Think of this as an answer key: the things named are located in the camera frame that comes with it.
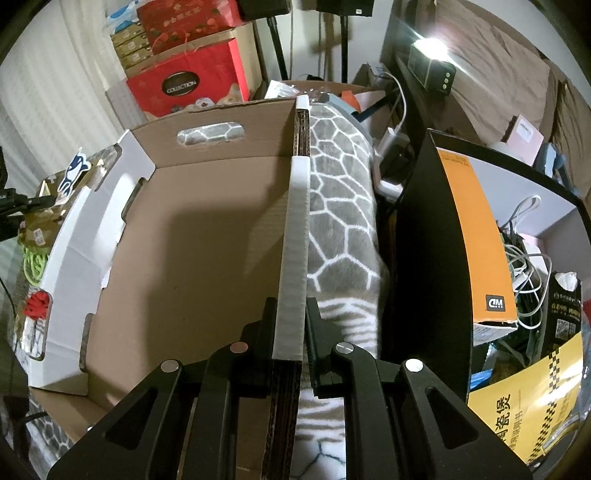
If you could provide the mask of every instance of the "red box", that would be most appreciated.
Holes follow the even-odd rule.
[[[236,39],[170,57],[127,80],[139,107],[156,117],[200,106],[248,101]]]
[[[154,55],[244,24],[236,0],[153,0],[137,12]]]

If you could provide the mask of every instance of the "white curtain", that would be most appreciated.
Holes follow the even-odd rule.
[[[123,133],[105,91],[125,74],[103,28],[106,13],[125,3],[53,0],[0,65],[0,145],[9,187],[32,195],[80,147],[92,154]],[[9,289],[21,261],[15,241],[0,244],[0,275]]]

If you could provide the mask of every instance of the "brown oval label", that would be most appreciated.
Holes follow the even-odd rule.
[[[162,91],[172,97],[187,95],[198,87],[199,81],[193,72],[177,72],[162,82]]]

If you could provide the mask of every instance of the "green rope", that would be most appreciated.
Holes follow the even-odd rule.
[[[38,287],[43,278],[48,256],[35,253],[28,248],[23,249],[23,256],[22,268],[25,278],[31,285]]]

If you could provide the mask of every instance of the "silver screw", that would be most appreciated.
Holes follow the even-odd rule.
[[[160,368],[165,374],[171,374],[178,370],[178,362],[176,360],[165,360],[160,364]]]
[[[406,360],[404,365],[406,366],[407,370],[411,372],[420,372],[423,369],[423,362],[417,360],[416,358]]]
[[[248,344],[245,342],[234,342],[230,345],[232,353],[244,353],[248,350]]]
[[[351,345],[349,342],[341,342],[341,343],[337,343],[335,346],[335,350],[338,353],[342,353],[343,355],[348,355],[353,351],[353,345]]]

